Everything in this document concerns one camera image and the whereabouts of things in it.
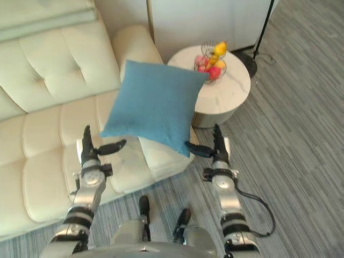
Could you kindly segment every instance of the fruit basket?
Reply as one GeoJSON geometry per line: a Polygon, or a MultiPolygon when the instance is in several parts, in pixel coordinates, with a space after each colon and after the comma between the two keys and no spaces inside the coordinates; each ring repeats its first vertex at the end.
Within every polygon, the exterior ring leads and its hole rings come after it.
{"type": "Polygon", "coordinates": [[[209,73],[207,84],[211,84],[221,78],[227,70],[223,57],[227,53],[227,42],[220,43],[207,42],[201,45],[202,55],[198,55],[194,60],[194,70],[201,73],[209,73]]]}

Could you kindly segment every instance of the blue pillow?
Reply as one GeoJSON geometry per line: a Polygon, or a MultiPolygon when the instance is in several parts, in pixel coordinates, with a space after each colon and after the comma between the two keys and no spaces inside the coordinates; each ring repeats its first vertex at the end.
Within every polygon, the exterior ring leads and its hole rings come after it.
{"type": "Polygon", "coordinates": [[[133,135],[186,157],[194,108],[208,73],[126,61],[125,77],[101,137],[133,135]]]}

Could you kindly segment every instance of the round side table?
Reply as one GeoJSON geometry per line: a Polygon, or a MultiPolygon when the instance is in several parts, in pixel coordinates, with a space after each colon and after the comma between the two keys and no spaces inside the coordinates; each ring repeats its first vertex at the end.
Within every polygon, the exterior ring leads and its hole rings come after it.
{"type": "MultiPolygon", "coordinates": [[[[168,65],[193,70],[197,55],[202,55],[200,46],[182,49],[168,61],[168,65]]],[[[204,84],[198,94],[193,127],[210,128],[225,122],[249,94],[251,80],[246,67],[228,51],[223,59],[227,64],[226,73],[215,82],[204,84]]]]}

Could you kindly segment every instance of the sofa backrest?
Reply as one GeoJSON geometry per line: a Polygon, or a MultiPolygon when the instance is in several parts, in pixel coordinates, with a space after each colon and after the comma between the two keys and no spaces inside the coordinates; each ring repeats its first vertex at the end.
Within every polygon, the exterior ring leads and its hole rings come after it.
{"type": "Polygon", "coordinates": [[[119,87],[92,1],[0,1],[0,120],[119,87]]]}

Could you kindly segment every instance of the marble table top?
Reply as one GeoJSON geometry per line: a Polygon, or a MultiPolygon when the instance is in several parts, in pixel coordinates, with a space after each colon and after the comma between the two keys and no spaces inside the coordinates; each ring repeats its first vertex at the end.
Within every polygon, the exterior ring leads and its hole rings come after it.
{"type": "MultiPolygon", "coordinates": [[[[201,55],[200,46],[192,46],[177,52],[168,65],[194,69],[194,59],[201,55]]],[[[250,91],[250,77],[243,63],[227,51],[223,58],[227,64],[226,73],[213,82],[204,84],[198,94],[195,111],[204,114],[220,114],[239,107],[250,91]]]]}

